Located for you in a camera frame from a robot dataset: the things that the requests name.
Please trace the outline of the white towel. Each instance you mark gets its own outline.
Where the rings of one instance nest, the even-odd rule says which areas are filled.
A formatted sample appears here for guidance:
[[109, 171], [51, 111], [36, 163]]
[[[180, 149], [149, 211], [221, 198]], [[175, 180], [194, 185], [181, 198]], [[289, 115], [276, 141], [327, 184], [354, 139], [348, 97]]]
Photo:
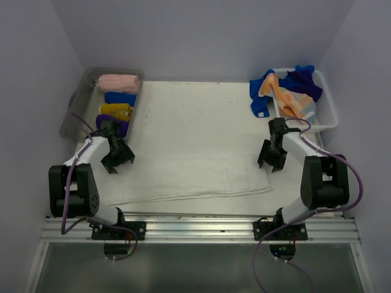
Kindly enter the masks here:
[[269, 192], [267, 172], [252, 153], [218, 152], [139, 157], [100, 180], [111, 205], [236, 197]]

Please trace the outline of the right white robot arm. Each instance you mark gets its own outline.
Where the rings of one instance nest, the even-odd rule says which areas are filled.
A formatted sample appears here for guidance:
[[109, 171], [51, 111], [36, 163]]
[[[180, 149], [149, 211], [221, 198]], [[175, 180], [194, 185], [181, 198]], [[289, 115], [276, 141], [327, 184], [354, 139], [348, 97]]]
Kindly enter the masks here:
[[273, 217], [273, 235], [281, 240], [294, 232], [292, 221], [316, 212], [319, 209], [334, 209], [349, 202], [347, 166], [326, 154], [312, 142], [305, 142], [299, 128], [291, 128], [284, 118], [273, 118], [268, 122], [270, 138], [264, 140], [257, 163], [265, 164], [273, 172], [281, 171], [287, 155], [302, 164], [299, 196], [291, 204], [279, 208]]

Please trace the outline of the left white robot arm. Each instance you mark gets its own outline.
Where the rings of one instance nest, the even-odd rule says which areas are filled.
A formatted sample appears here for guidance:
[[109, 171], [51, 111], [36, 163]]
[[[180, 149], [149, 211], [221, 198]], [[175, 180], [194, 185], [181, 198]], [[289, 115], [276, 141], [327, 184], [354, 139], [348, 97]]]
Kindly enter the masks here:
[[75, 226], [67, 226], [67, 220], [76, 218], [77, 223], [84, 220], [106, 225], [105, 232], [115, 240], [125, 236], [127, 225], [121, 221], [121, 210], [100, 201], [93, 174], [98, 167], [116, 174], [117, 167], [134, 162], [135, 155], [119, 135], [119, 129], [116, 121], [101, 122], [71, 159], [49, 169], [49, 205], [53, 217], [62, 219], [62, 234]]

